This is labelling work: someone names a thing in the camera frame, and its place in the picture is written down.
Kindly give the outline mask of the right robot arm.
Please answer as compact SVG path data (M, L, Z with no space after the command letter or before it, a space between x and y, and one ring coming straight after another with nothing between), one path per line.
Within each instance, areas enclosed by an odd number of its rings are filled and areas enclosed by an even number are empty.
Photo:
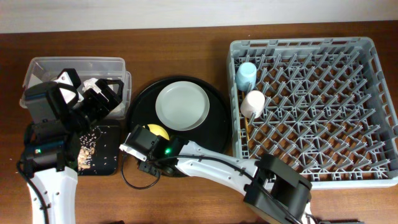
M157 176L201 177L227 186L269 223L316 222L309 209L312 184L272 154L238 159L181 137L166 139L139 125L119 148L149 165Z

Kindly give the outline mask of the light grey round plate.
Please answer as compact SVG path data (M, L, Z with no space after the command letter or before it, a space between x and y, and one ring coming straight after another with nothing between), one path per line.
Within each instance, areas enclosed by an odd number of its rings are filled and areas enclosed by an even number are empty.
M166 127L189 131L199 127L210 111L205 90L193 82L178 81L164 87L155 101L155 112Z

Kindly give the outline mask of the yellow plastic bowl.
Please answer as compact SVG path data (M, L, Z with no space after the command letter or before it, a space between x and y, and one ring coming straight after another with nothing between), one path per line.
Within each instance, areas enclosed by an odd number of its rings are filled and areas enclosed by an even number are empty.
M162 136L166 140L170 139L167 131L163 127L157 124L146 124L144 127L148 129L151 133L155 134L156 136Z

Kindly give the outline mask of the light blue plastic cup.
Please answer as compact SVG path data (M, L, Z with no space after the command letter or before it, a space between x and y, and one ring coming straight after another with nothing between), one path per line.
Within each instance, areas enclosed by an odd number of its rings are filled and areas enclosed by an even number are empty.
M241 91L251 91L256 84L257 67L251 62L242 63L236 73L236 86Z

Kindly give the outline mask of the light pink plastic cup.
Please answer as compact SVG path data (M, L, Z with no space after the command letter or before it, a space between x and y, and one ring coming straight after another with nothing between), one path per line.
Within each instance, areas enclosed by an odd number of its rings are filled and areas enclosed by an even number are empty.
M259 118L265 106L265 96L258 90L250 91L243 99L240 106L240 112L246 118Z

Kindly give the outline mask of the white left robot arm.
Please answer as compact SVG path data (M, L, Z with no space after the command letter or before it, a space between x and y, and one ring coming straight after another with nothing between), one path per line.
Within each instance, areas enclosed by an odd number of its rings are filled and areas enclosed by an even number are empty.
M67 103L62 90L73 85L45 82L25 91L32 117L24 134L17 170L27 182L34 223L75 223L80 136L107 117L123 100L121 80L99 79L80 101Z

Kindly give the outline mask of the white paper napkin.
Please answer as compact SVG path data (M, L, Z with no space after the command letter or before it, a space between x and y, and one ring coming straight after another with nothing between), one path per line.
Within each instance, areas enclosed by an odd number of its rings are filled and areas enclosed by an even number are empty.
M125 102L117 92L117 86L107 86L106 78L90 78L83 82L83 96L81 102L86 103L89 109L102 114L104 117L119 117L124 112Z

